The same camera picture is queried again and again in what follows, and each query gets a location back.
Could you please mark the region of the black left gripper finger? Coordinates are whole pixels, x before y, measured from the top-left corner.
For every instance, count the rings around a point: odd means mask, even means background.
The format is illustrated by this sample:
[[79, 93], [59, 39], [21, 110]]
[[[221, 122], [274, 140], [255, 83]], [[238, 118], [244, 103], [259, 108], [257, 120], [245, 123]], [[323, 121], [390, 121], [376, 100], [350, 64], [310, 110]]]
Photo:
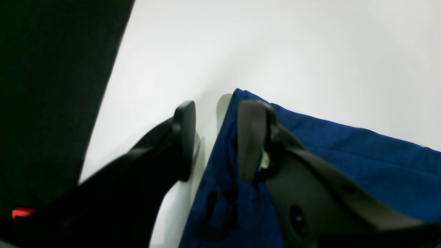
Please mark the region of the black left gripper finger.
[[147, 248], [167, 192], [192, 174], [194, 101], [61, 198], [1, 221], [17, 248]]

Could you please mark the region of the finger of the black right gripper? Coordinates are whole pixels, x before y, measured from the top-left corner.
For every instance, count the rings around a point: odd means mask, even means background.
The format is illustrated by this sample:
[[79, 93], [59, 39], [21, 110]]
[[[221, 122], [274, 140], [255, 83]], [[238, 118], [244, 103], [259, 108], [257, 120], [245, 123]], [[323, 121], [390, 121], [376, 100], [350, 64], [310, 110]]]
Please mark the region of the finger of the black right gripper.
[[380, 203], [333, 165], [310, 153], [271, 105], [238, 105], [240, 178], [266, 185], [288, 248], [420, 248], [440, 226]]

